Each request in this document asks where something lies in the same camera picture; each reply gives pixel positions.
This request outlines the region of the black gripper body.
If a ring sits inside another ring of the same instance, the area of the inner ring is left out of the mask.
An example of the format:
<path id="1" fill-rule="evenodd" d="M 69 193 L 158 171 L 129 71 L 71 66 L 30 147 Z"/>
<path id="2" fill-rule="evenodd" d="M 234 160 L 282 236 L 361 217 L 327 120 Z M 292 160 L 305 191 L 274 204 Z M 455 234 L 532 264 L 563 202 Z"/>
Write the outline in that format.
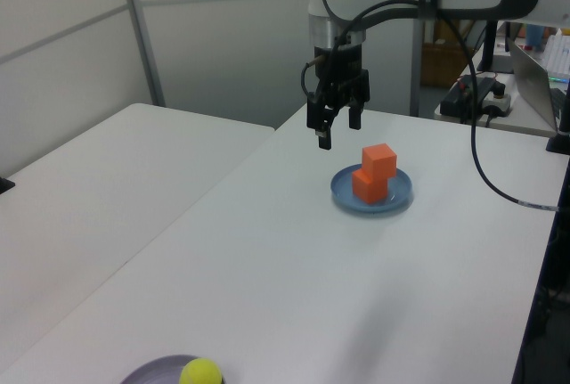
<path id="1" fill-rule="evenodd" d="M 315 47 L 318 85 L 315 101 L 330 109 L 362 109 L 370 100 L 369 72 L 362 67 L 360 45 L 332 49 Z"/>

